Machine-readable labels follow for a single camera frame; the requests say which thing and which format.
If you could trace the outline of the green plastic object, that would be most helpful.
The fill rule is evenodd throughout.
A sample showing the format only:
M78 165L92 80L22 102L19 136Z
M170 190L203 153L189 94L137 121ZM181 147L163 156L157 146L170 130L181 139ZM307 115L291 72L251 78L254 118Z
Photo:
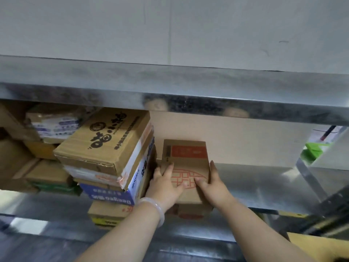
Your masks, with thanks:
M330 144L308 142L305 144L300 158L308 163L313 163L329 148L329 146Z

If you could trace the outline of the person's right hand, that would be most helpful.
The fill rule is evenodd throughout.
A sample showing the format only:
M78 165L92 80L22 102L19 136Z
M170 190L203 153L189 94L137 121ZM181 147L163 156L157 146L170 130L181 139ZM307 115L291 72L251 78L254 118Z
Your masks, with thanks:
M213 161L210 162L210 181L208 182L208 188L201 191L209 203L220 211L226 211L238 203L220 179Z

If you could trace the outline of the large cardboard box black print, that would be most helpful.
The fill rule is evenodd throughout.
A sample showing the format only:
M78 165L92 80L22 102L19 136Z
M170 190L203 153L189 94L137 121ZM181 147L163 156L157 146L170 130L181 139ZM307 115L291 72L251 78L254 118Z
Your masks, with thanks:
M102 108L53 153L63 165L122 177L153 132L149 111Z

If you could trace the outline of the plain brown cardboard box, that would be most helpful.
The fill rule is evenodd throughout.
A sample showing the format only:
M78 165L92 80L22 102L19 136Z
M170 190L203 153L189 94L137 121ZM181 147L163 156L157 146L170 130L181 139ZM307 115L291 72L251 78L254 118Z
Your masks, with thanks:
M19 141L41 141L40 136L26 117L27 111L37 102L0 100L0 127Z

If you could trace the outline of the cardboard box with red print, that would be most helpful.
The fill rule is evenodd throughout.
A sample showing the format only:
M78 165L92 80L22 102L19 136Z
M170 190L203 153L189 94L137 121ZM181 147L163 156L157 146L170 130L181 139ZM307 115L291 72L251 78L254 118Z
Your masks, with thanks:
M200 220L209 215L213 207L196 186L195 178L210 182L210 163L206 142L189 140L170 140L163 142L161 172L174 164L171 183L174 188L182 183L187 186L167 214L186 220Z

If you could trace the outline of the person's right forearm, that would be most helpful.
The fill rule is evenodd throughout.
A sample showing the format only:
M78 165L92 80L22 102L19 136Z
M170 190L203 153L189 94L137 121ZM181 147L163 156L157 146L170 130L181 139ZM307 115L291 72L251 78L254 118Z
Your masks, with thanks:
M228 221L247 262L316 262L234 198L214 206Z

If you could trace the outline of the white jade bangle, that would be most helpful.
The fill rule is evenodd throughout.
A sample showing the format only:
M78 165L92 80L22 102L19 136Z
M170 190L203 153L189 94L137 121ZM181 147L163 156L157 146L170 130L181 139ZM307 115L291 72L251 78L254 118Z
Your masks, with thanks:
M143 197L143 198L139 199L139 201L137 202L137 205L139 205L141 203L150 203L153 207L155 207L157 209L158 214L159 214L159 222L158 222L157 228L161 227L165 221L165 212L162 209L159 202L157 202L156 200L154 200L152 198Z

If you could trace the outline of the flat brown cardboard box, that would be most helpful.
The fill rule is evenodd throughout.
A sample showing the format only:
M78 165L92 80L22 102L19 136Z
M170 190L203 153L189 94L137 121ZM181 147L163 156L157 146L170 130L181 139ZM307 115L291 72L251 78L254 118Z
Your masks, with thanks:
M40 184L54 184L66 187L71 187L74 184L72 176L69 175L63 165L54 160L39 161L25 176L25 179Z

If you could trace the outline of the green packet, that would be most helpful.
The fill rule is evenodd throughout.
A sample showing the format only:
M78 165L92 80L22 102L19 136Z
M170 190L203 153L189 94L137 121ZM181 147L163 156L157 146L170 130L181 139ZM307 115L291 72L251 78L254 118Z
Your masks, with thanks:
M56 194L69 194L80 196L83 190L76 183L72 184L55 184L55 183L43 183L43 182L29 182L34 187L38 188L42 192L56 193Z

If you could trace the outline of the cardboard box with white label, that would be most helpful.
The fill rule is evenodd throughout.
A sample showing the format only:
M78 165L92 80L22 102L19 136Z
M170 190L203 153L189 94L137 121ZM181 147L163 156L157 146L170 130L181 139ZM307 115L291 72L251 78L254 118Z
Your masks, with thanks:
M93 106L40 103L26 112L26 118L42 139L66 139L96 111Z

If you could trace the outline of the white paper sheet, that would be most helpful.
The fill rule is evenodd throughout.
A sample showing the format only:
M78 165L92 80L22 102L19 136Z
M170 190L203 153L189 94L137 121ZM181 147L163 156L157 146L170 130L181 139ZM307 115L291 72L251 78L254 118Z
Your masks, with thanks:
M346 130L346 126L316 125L307 142L331 144Z

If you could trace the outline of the metal shelf rack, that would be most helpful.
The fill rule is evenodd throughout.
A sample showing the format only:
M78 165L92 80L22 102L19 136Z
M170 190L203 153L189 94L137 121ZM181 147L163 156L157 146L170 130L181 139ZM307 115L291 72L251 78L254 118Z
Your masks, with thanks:
M228 188L254 211L309 214L279 218L282 233L325 236L349 226L349 177L311 169L300 147L316 124L349 130L349 59L337 72L288 72L151 65L0 55L0 99L150 110L160 129L182 116L207 133L211 159Z

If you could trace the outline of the person's left forearm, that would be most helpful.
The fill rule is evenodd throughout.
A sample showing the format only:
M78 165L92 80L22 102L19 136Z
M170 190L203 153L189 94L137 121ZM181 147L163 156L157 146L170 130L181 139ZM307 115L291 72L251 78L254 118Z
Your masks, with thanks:
M74 262L142 262L158 222L157 209L141 203Z

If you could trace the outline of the person's left hand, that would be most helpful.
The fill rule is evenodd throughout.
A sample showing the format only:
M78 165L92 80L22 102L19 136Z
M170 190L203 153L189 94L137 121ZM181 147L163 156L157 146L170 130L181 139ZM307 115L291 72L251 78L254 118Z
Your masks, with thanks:
M159 202L164 212L168 211L177 202L181 195L176 194L176 186L173 186L171 177L174 169L174 163L167 166L162 176L157 179L151 179L146 197Z

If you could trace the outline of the blue and white carton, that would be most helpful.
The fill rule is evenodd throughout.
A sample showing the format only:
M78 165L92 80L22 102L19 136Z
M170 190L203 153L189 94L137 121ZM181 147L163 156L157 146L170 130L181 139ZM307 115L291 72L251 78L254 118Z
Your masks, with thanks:
M87 180L74 180L78 182L83 192L91 199L134 206L141 183L156 155L154 136L149 135L146 143L147 146L141 149L131 168L124 188Z

